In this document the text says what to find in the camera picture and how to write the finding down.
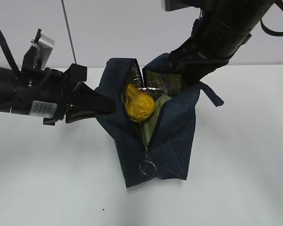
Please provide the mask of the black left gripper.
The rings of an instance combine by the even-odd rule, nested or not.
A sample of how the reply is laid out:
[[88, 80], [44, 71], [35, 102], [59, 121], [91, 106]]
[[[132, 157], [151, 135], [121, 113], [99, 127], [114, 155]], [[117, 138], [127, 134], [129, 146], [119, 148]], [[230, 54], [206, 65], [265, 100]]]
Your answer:
[[70, 124], [94, 118], [96, 114], [115, 112], [113, 100], [84, 83], [87, 80], [86, 66], [71, 64], [62, 72], [23, 65], [21, 73], [16, 93], [25, 94], [26, 102], [14, 106], [14, 114], [40, 117], [44, 125], [54, 126], [64, 119], [64, 115], [66, 123]]

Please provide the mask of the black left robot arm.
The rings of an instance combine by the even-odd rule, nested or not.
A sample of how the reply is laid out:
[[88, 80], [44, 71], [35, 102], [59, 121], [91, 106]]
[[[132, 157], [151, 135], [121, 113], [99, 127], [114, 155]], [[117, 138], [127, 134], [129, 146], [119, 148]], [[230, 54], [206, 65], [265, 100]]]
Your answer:
[[41, 117], [44, 125], [94, 118], [115, 112], [115, 102], [88, 87], [87, 68], [65, 71], [23, 69], [15, 75], [0, 67], [0, 112]]

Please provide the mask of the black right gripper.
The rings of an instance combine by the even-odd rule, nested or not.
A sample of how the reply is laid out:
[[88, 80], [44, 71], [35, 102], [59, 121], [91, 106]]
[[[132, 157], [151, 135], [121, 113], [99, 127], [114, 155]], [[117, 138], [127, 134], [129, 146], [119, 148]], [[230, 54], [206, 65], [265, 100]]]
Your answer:
[[233, 16], [205, 14], [193, 26], [191, 36], [169, 55], [173, 69], [182, 69], [182, 86], [199, 82], [207, 74], [225, 66], [239, 47], [251, 37], [246, 23]]

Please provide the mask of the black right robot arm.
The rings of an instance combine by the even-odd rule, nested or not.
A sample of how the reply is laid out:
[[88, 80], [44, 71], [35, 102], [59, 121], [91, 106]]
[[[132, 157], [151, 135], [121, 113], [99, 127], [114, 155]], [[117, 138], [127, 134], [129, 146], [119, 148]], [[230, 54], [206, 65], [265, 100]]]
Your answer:
[[187, 85], [229, 63], [273, 0], [212, 0], [193, 25], [191, 36], [169, 55], [171, 67]]

